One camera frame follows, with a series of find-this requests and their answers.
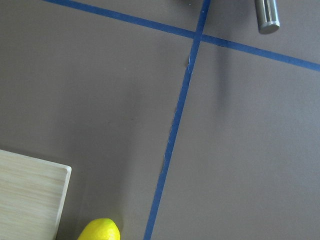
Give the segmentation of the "yellow lemon lower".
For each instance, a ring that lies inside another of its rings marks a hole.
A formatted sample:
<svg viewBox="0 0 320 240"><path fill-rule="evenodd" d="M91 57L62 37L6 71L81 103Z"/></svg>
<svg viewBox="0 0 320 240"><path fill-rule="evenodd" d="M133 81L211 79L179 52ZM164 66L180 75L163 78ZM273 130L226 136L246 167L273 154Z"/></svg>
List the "yellow lemon lower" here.
<svg viewBox="0 0 320 240"><path fill-rule="evenodd" d="M89 222L80 233L78 240L120 240L120 231L110 218L98 218Z"/></svg>

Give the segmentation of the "wooden cutting board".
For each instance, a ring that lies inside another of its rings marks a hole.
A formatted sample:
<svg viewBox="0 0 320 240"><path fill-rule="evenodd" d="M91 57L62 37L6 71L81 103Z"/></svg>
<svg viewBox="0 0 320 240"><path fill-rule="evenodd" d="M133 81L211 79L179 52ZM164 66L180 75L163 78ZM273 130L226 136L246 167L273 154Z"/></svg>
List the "wooden cutting board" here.
<svg viewBox="0 0 320 240"><path fill-rule="evenodd" d="M5 150L0 152L0 238L54 240L70 166Z"/></svg>

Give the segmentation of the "metal scoop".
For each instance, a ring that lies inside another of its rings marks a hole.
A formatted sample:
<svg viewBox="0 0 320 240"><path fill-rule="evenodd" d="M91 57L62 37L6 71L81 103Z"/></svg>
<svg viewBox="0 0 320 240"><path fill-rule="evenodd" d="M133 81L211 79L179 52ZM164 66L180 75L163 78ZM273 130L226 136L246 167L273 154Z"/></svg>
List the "metal scoop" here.
<svg viewBox="0 0 320 240"><path fill-rule="evenodd" d="M276 32L280 28L276 0L255 0L258 31L262 35Z"/></svg>

